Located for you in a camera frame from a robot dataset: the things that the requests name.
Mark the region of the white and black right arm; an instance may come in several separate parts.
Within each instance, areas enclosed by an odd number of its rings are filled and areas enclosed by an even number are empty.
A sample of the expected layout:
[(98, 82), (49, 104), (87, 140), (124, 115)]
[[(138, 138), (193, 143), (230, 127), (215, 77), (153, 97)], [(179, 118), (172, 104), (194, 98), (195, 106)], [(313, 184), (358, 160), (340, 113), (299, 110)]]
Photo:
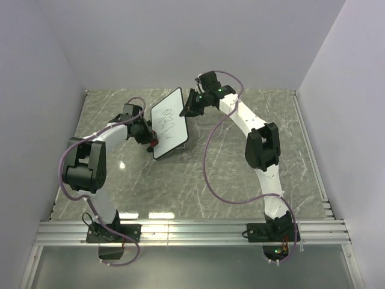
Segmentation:
[(224, 113), (222, 121), (230, 119), (246, 137), (245, 160), (254, 169), (262, 190), (257, 199), (264, 201), (266, 235), (277, 241), (298, 227), (294, 212), (284, 199), (279, 177), (281, 154), (278, 126), (258, 117), (241, 100), (244, 89), (236, 92), (229, 85), (222, 85), (212, 70), (196, 78), (197, 87), (189, 91), (188, 100), (180, 112), (182, 117), (202, 116), (207, 107), (215, 107)]

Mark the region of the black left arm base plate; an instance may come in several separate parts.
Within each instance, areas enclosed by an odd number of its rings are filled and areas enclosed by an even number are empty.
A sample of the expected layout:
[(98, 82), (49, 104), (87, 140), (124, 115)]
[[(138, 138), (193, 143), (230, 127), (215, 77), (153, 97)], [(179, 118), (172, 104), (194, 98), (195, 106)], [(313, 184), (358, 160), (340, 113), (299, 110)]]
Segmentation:
[(132, 243), (127, 237), (135, 242), (139, 242), (141, 235), (141, 225), (119, 225), (116, 230), (119, 234), (106, 230), (99, 223), (92, 223), (88, 227), (86, 236), (87, 243)]

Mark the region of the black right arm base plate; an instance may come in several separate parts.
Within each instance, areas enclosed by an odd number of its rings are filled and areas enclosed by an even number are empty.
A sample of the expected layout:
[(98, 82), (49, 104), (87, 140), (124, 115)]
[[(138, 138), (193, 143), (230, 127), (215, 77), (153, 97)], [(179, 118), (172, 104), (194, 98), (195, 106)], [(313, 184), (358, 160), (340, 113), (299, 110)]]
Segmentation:
[(274, 225), (272, 223), (248, 223), (241, 234), (249, 243), (282, 243), (294, 242), (295, 229), (293, 223), (289, 225)]

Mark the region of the red and black eraser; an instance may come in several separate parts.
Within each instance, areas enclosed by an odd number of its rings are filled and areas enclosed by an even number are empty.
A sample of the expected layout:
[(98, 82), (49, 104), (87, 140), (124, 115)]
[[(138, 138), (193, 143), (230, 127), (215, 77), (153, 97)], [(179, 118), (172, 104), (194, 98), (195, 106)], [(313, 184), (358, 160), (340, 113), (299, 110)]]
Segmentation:
[(151, 148), (154, 148), (157, 144), (158, 144), (158, 139), (156, 139), (156, 138), (151, 139), (151, 141), (150, 141), (150, 147)]

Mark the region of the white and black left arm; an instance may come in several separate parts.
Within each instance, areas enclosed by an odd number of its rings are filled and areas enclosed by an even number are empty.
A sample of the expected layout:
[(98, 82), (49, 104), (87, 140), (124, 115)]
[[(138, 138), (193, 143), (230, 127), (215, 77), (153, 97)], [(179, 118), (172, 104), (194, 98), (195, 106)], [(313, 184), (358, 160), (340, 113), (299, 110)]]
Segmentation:
[(152, 123), (144, 118), (144, 107), (126, 103), (123, 111), (106, 127), (84, 138), (73, 137), (60, 159), (60, 187), (70, 200), (84, 199), (91, 210), (88, 228), (108, 242), (123, 236), (119, 212), (103, 189), (107, 177), (107, 153), (120, 143), (134, 138), (153, 152), (158, 144)]

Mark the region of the small black-framed whiteboard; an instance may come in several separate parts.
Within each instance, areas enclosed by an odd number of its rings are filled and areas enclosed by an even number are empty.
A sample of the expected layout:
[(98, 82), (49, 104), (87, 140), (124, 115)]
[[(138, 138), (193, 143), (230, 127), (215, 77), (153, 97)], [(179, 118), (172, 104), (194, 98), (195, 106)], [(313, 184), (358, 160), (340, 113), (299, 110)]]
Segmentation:
[(174, 89), (151, 108), (152, 130), (158, 139), (158, 144), (153, 148), (155, 160), (188, 141), (186, 117), (180, 116), (183, 108), (183, 93), (180, 87)]

